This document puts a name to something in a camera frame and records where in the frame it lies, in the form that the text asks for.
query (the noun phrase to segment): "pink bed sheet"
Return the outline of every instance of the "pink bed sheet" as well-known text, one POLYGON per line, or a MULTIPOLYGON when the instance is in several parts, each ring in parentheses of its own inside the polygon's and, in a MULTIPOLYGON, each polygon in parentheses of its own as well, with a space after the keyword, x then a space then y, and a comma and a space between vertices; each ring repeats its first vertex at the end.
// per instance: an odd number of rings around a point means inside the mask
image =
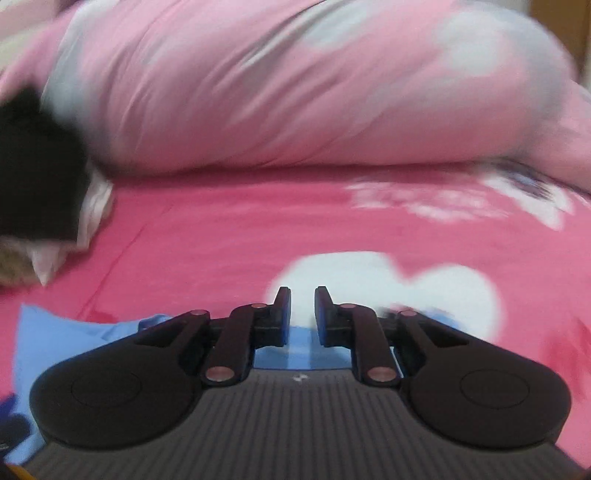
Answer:
POLYGON ((293 290, 406 304, 558 371, 573 394, 561 446, 591 463, 591 202, 521 171, 475 166, 202 172, 120 181, 92 251, 46 288, 0 293, 0 394, 22 303, 115 322, 293 290))

